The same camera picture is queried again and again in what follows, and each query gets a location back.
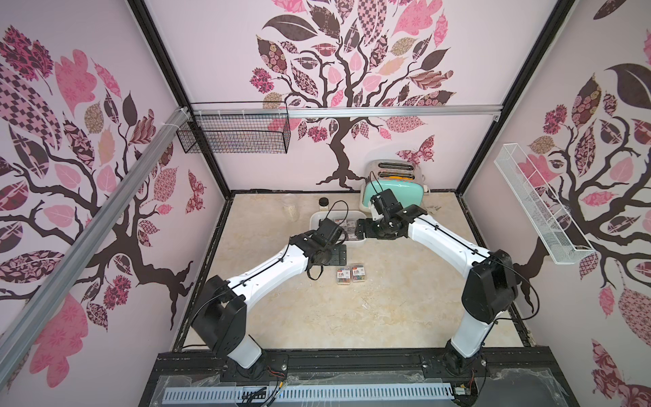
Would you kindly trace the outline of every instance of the wall shelf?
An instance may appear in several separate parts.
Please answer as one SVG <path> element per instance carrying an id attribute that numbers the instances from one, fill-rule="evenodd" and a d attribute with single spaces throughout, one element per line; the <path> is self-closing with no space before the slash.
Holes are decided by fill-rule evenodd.
<path id="1" fill-rule="evenodd" d="M 517 143 L 504 144 L 495 165 L 556 264 L 575 264 L 595 250 L 555 190 Z"/>

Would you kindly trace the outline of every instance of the leaf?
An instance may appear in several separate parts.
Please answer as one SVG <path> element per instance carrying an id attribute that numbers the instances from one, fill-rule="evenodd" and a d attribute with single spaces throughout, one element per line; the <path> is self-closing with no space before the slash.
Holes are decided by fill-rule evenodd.
<path id="1" fill-rule="evenodd" d="M 176 186 L 176 168 L 166 168 L 154 182 L 154 199 L 165 202 L 174 192 Z"/>
<path id="2" fill-rule="evenodd" d="M 611 168 L 611 179 L 617 182 L 627 182 L 633 176 L 633 158 L 627 157 Z"/>
<path id="3" fill-rule="evenodd" d="M 553 138 L 548 135 L 542 135 L 535 139 L 533 143 L 529 145 L 529 148 L 531 148 L 531 151 L 536 154 L 547 154 L 552 148 L 554 148 L 554 146 Z"/>
<path id="4" fill-rule="evenodd" d="M 351 52 L 359 44 L 359 31 L 357 30 L 357 24 L 353 23 L 346 34 L 344 39 L 344 53 Z"/>
<path id="5" fill-rule="evenodd" d="M 57 251 L 31 251 L 0 263 L 0 280 L 7 283 L 31 283 L 49 275 L 63 254 Z"/>
<path id="6" fill-rule="evenodd" d="M 608 16 L 613 11 L 617 10 L 619 6 L 623 5 L 626 0 L 606 0 L 606 2 L 599 8 L 597 14 L 592 18 L 593 20 L 598 20 Z"/>
<path id="7" fill-rule="evenodd" d="M 579 276 L 581 279 L 583 280 L 586 275 L 592 273 L 597 268 L 597 265 L 599 265 L 599 255 L 597 252 L 591 253 L 581 259 L 579 262 Z"/>
<path id="8" fill-rule="evenodd" d="M 645 261 L 635 266 L 635 271 L 647 277 L 651 277 L 651 261 Z"/>
<path id="9" fill-rule="evenodd" d="M 447 19 L 445 14 L 441 13 L 438 20 L 436 20 L 436 29 L 434 30 L 434 45 L 437 47 L 441 45 L 445 36 L 447 35 Z"/>
<path id="10" fill-rule="evenodd" d="M 625 104 L 643 109 L 651 109 L 651 71 L 638 64 L 620 64 L 611 66 L 617 74 L 617 94 Z"/>
<path id="11" fill-rule="evenodd" d="M 90 140 L 86 136 L 86 133 L 74 123 L 68 121 L 68 119 L 65 119 L 63 122 L 63 132 L 68 138 L 72 152 L 88 168 L 92 168 L 92 164 L 95 162 L 95 150 L 90 145 Z"/>
<path id="12" fill-rule="evenodd" d="M 103 327 L 106 332 L 109 331 L 109 316 L 106 313 L 106 308 L 100 304 L 89 302 L 86 305 L 86 315 L 93 324 Z"/>
<path id="13" fill-rule="evenodd" d="M 147 117 L 143 116 L 143 118 L 138 120 L 135 124 L 129 144 L 149 144 L 155 134 L 156 126 L 154 125 L 154 111 L 149 109 Z"/>
<path id="14" fill-rule="evenodd" d="M 335 40 L 339 39 L 339 20 L 326 7 L 312 6 L 307 4 L 310 7 L 310 15 L 312 16 L 312 21 L 319 27 L 319 30 L 323 34 L 334 38 Z"/>
<path id="15" fill-rule="evenodd" d="M 1 64 L 0 117 L 59 149 L 61 126 L 48 104 L 27 82 Z"/>
<path id="16" fill-rule="evenodd" d="M 400 90 L 400 93 L 398 93 L 398 103 L 405 100 L 407 96 L 409 96 L 409 83 L 404 85 Z"/>
<path id="17" fill-rule="evenodd" d="M 610 191 L 600 191 L 593 192 L 590 195 L 587 195 L 585 198 L 581 198 L 586 205 L 589 206 L 599 206 L 607 204 L 613 197 L 617 195 Z"/>
<path id="18" fill-rule="evenodd" d="M 6 253 L 16 247 L 23 238 L 23 226 L 19 222 L 0 228 L 0 253 Z"/>
<path id="19" fill-rule="evenodd" d="M 615 216 L 608 223 L 608 233 L 618 233 L 630 228 L 640 217 L 639 216 Z"/>
<path id="20" fill-rule="evenodd" d="M 298 69 L 292 66 L 292 73 L 294 74 L 294 79 L 296 85 L 305 93 L 317 96 L 318 92 L 316 90 L 316 84 L 307 74 L 299 71 Z"/>
<path id="21" fill-rule="evenodd" d="M 129 95 L 122 102 L 122 117 L 124 117 L 124 121 L 126 121 L 129 127 L 135 126 L 135 123 L 138 121 L 138 110 L 135 108 L 131 92 L 129 92 Z"/>
<path id="22" fill-rule="evenodd" d="M 615 307 L 615 295 L 610 286 L 604 287 L 599 291 L 599 305 L 606 316 L 613 313 L 613 308 Z"/>
<path id="23" fill-rule="evenodd" d="M 651 298 L 624 287 L 617 305 L 631 331 L 651 346 Z"/>
<path id="24" fill-rule="evenodd" d="M 443 6 L 443 0 L 432 0 L 427 5 L 427 0 L 414 0 L 400 15 L 393 35 L 404 31 L 409 35 L 418 35 L 420 30 L 431 27 L 434 21 L 431 15 Z"/>
<path id="25" fill-rule="evenodd" d="M 418 116 L 389 117 L 386 123 L 389 130 L 396 133 L 408 132 L 425 124 Z"/>
<path id="26" fill-rule="evenodd" d="M 104 128 L 104 115 L 102 114 L 102 108 L 100 108 L 99 102 L 88 106 L 83 120 L 86 124 L 86 129 L 88 129 L 88 132 L 90 134 L 100 133 L 100 131 Z"/>
<path id="27" fill-rule="evenodd" d="M 442 74 L 440 71 L 437 72 L 423 72 L 416 76 L 410 76 L 412 82 L 416 84 L 421 89 L 436 89 L 441 87 L 441 84 L 446 79 L 450 79 L 454 75 L 453 71 L 448 71 Z"/>
<path id="28" fill-rule="evenodd" d="M 267 21 L 262 27 L 273 27 L 291 41 L 304 41 L 316 36 L 316 30 L 302 18 L 285 14 Z"/>
<path id="29" fill-rule="evenodd" d="M 99 293 L 100 293 L 100 283 L 99 281 L 95 281 L 86 290 L 86 293 L 83 295 L 80 302 L 84 302 L 86 300 L 93 300 L 95 297 L 97 297 L 97 294 Z"/>
<path id="30" fill-rule="evenodd" d="M 592 132 L 593 126 L 594 123 L 585 130 L 585 133 L 583 133 L 583 136 L 579 139 L 579 143 L 576 145 L 576 150 L 574 150 L 574 162 L 577 171 L 579 171 L 579 176 L 585 175 L 594 161 L 596 144 L 594 142 L 594 133 Z"/>
<path id="31" fill-rule="evenodd" d="M 633 123 L 635 123 L 633 131 L 635 140 L 640 144 L 651 145 L 651 123 L 635 119 L 633 119 Z"/>
<path id="32" fill-rule="evenodd" d="M 81 175 L 67 165 L 55 164 L 54 170 L 57 172 L 61 184 L 68 189 L 74 190 L 81 183 Z"/>
<path id="33" fill-rule="evenodd" d="M 115 140 L 113 139 L 110 128 L 102 132 L 98 149 L 100 151 L 100 165 L 104 165 L 113 159 L 113 155 L 115 154 Z"/>
<path id="34" fill-rule="evenodd" d="M 9 134 L 14 142 L 14 148 L 20 161 L 38 178 L 43 179 L 49 168 L 49 158 L 43 147 L 22 137 L 20 134 L 15 134 L 11 129 L 11 125 L 9 125 Z"/>
<path id="35" fill-rule="evenodd" d="M 391 53 L 397 57 L 404 55 L 411 49 L 416 38 L 405 37 L 397 40 L 393 47 L 391 47 Z"/>
<path id="36" fill-rule="evenodd" d="M 160 231 L 160 229 L 154 226 L 154 224 L 147 219 L 140 221 L 140 223 L 138 223 L 138 227 L 147 234 L 154 234 Z"/>
<path id="37" fill-rule="evenodd" d="M 312 69 L 312 68 L 316 67 L 317 65 L 319 65 L 319 62 L 316 59 L 311 58 L 311 57 L 301 57 L 301 58 L 297 58 L 297 59 L 294 59 L 294 60 L 296 62 L 298 62 L 305 69 Z"/>
<path id="38" fill-rule="evenodd" d="M 375 44 L 375 47 L 373 48 L 373 51 L 370 53 L 370 57 L 368 59 L 368 66 L 370 69 L 375 69 L 375 67 L 380 66 L 382 61 L 384 61 L 384 57 L 387 56 L 387 50 L 389 49 L 389 43 L 387 40 L 387 36 L 383 35 L 378 39 L 378 42 Z"/>
<path id="39" fill-rule="evenodd" d="M 69 205 L 54 205 L 45 208 L 43 214 L 58 227 L 68 227 L 75 220 L 75 210 Z"/>
<path id="40" fill-rule="evenodd" d="M 27 183 L 20 181 L 0 189 L 0 210 L 18 209 L 27 200 Z"/>
<path id="41" fill-rule="evenodd" d="M 620 133 L 617 126 L 612 123 L 608 123 L 605 120 L 600 120 L 602 123 L 602 132 L 601 137 L 604 143 L 607 144 L 618 144 L 622 142 L 622 134 Z"/>
<path id="42" fill-rule="evenodd" d="M 362 58 L 359 56 L 359 53 L 355 52 L 348 63 L 351 71 L 358 71 L 364 67 Z"/>

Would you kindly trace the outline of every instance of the patterned leaf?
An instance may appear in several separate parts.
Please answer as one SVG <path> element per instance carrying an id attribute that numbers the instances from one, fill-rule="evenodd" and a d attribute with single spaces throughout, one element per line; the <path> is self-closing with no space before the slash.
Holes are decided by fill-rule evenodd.
<path id="1" fill-rule="evenodd" d="M 27 82 L 1 64 L 0 117 L 59 149 L 61 126 L 48 104 Z"/>
<path id="2" fill-rule="evenodd" d="M 607 144 L 618 144 L 622 142 L 622 134 L 620 133 L 617 126 L 612 123 L 608 123 L 605 120 L 600 120 L 602 123 L 602 132 L 601 137 L 604 143 Z"/>
<path id="3" fill-rule="evenodd" d="M 27 200 L 29 189 L 25 181 L 17 182 L 0 189 L 0 210 L 18 209 Z"/>
<path id="4" fill-rule="evenodd" d="M 405 37 L 397 40 L 393 47 L 391 47 L 391 53 L 397 57 L 404 55 L 411 49 L 416 38 Z"/>
<path id="5" fill-rule="evenodd" d="M 611 168 L 609 175 L 614 181 L 627 182 L 633 176 L 633 159 L 624 158 Z"/>
<path id="6" fill-rule="evenodd" d="M 619 233 L 630 228 L 640 217 L 639 216 L 615 216 L 608 223 L 608 233 Z"/>
<path id="7" fill-rule="evenodd" d="M 316 30 L 307 21 L 291 14 L 274 17 L 267 21 L 265 27 L 275 28 L 291 41 L 304 41 L 316 36 Z"/>
<path id="8" fill-rule="evenodd" d="M 596 144 L 594 142 L 594 133 L 592 131 L 593 126 L 594 123 L 585 130 L 585 133 L 583 133 L 583 136 L 579 139 L 579 143 L 576 145 L 576 150 L 574 151 L 574 162 L 577 171 L 579 171 L 579 176 L 585 175 L 594 161 Z"/>
<path id="9" fill-rule="evenodd" d="M 11 129 L 11 125 L 9 125 L 9 135 L 14 142 L 14 148 L 20 161 L 38 178 L 43 179 L 49 169 L 49 158 L 43 147 L 22 137 L 20 134 L 15 134 Z"/>
<path id="10" fill-rule="evenodd" d="M 299 71 L 298 69 L 292 66 L 292 73 L 294 74 L 294 80 L 296 85 L 305 93 L 311 94 L 313 96 L 318 95 L 316 90 L 316 84 L 307 74 Z"/>
<path id="11" fill-rule="evenodd" d="M 86 305 L 86 315 L 93 324 L 103 327 L 106 332 L 109 331 L 109 316 L 106 313 L 106 308 L 100 304 L 89 302 Z"/>
<path id="12" fill-rule="evenodd" d="M 312 6 L 310 3 L 307 3 L 310 7 L 310 15 L 312 16 L 312 21 L 319 27 L 319 30 L 323 34 L 334 38 L 335 40 L 339 39 L 339 20 L 326 7 Z"/>
<path id="13" fill-rule="evenodd" d="M 597 268 L 597 265 L 599 265 L 599 255 L 597 252 L 591 253 L 581 259 L 581 262 L 579 262 L 579 276 L 581 279 L 583 280 L 586 275 L 593 272 Z"/>
<path id="14" fill-rule="evenodd" d="M 99 134 L 102 131 L 104 128 L 104 114 L 102 114 L 99 102 L 88 106 L 83 120 L 90 134 Z"/>
<path id="15" fill-rule="evenodd" d="M 535 139 L 534 142 L 529 145 L 529 148 L 531 148 L 531 151 L 536 154 L 547 154 L 552 148 L 554 148 L 554 146 L 554 139 L 548 135 L 543 135 Z"/>
<path id="16" fill-rule="evenodd" d="M 0 228 L 0 253 L 6 253 L 20 243 L 23 238 L 23 226 L 19 222 Z"/>
<path id="17" fill-rule="evenodd" d="M 617 305 L 631 331 L 651 346 L 651 298 L 624 287 Z"/>
<path id="18" fill-rule="evenodd" d="M 572 121 L 577 130 L 586 124 L 597 111 L 601 96 L 602 88 L 595 82 L 594 75 L 592 75 L 579 91 L 572 106 Z"/>
<path id="19" fill-rule="evenodd" d="M 615 308 L 615 295 L 610 286 L 604 287 L 599 291 L 599 305 L 606 316 L 613 313 L 613 308 Z"/>
<path id="20" fill-rule="evenodd" d="M 176 186 L 176 168 L 166 168 L 154 182 L 154 199 L 165 202 L 174 192 Z"/>
<path id="21" fill-rule="evenodd" d="M 31 283 L 49 275 L 63 254 L 39 250 L 0 263 L 0 279 L 7 283 Z"/>
<path id="22" fill-rule="evenodd" d="M 378 42 L 375 44 L 373 51 L 370 53 L 369 58 L 369 67 L 370 69 L 375 69 L 375 67 L 380 66 L 384 57 L 387 56 L 387 50 L 389 49 L 389 43 L 386 35 L 380 37 Z"/>
<path id="23" fill-rule="evenodd" d="M 95 162 L 95 150 L 90 145 L 90 140 L 86 136 L 86 133 L 74 123 L 68 121 L 68 119 L 65 119 L 63 122 L 63 132 L 68 138 L 72 152 L 88 168 L 92 168 L 92 164 Z"/>
<path id="24" fill-rule="evenodd" d="M 389 130 L 396 133 L 408 132 L 425 124 L 418 116 L 389 117 L 386 123 Z"/>
<path id="25" fill-rule="evenodd" d="M 651 123 L 635 119 L 633 119 L 633 123 L 635 123 L 633 131 L 635 140 L 640 144 L 651 145 Z"/>
<path id="26" fill-rule="evenodd" d="M 593 192 L 590 195 L 586 196 L 585 198 L 581 198 L 583 202 L 585 202 L 586 205 L 589 206 L 600 206 L 607 204 L 610 202 L 610 200 L 613 197 L 616 197 L 617 195 L 610 192 L 610 191 L 600 191 L 600 192 Z"/>

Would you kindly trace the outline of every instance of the pink butterfly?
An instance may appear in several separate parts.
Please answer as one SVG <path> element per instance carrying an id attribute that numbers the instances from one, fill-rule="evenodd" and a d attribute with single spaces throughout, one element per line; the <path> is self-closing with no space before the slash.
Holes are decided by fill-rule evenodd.
<path id="1" fill-rule="evenodd" d="M 192 196 L 190 197 L 186 205 L 186 213 L 188 214 L 195 209 L 201 210 L 204 207 L 203 199 L 201 199 L 201 195 L 203 195 L 206 187 L 204 187 L 201 181 L 197 180 L 197 177 L 195 177 L 192 171 L 187 170 L 187 177 L 190 180 L 190 187 L 192 188 L 192 192 L 193 192 Z"/>
<path id="2" fill-rule="evenodd" d="M 398 151 L 396 155 L 403 160 L 409 161 L 413 165 L 418 165 L 421 163 L 421 158 L 423 161 L 434 161 L 434 152 L 432 151 L 433 146 L 434 136 L 431 135 L 422 142 L 421 147 L 418 149 L 418 151 L 401 150 Z"/>

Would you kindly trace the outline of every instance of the wall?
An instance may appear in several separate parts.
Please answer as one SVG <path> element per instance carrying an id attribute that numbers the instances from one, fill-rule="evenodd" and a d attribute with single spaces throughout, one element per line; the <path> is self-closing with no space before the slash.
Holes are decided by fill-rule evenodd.
<path id="1" fill-rule="evenodd" d="M 554 4 L 148 2 L 193 102 L 290 107 L 501 104 Z M 492 117 L 359 120 L 295 120 L 287 155 L 217 160 L 234 189 L 359 188 L 370 160 L 400 156 L 421 165 L 431 188 L 456 188 Z"/>
<path id="2" fill-rule="evenodd" d="M 0 29 L 4 331 L 176 104 L 123 1 L 14 2 Z M 156 354 L 171 347 L 222 204 L 201 155 L 175 140 L 0 404 L 136 405 Z"/>
<path id="3" fill-rule="evenodd" d="M 651 3 L 602 3 L 578 4 L 466 199 L 490 248 L 510 253 L 540 293 L 540 314 L 527 324 L 551 347 L 579 403 L 646 406 Z M 493 164 L 509 142 L 534 158 L 597 254 L 573 266 L 550 260 Z M 527 316 L 536 300 L 520 287 Z"/>

